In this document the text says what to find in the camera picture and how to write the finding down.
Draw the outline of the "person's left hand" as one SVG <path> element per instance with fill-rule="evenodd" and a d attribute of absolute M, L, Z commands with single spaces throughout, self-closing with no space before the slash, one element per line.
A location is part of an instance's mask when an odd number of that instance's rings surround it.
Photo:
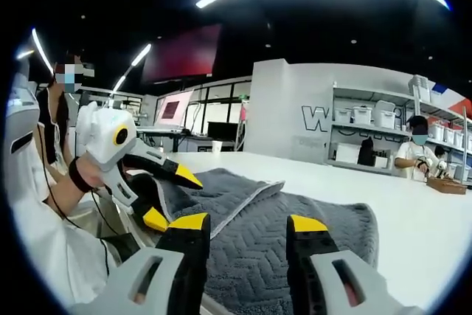
<path fill-rule="evenodd" d="M 75 157 L 69 165 L 68 175 L 73 185 L 82 193 L 88 193 L 105 184 L 101 171 L 86 156 Z"/>

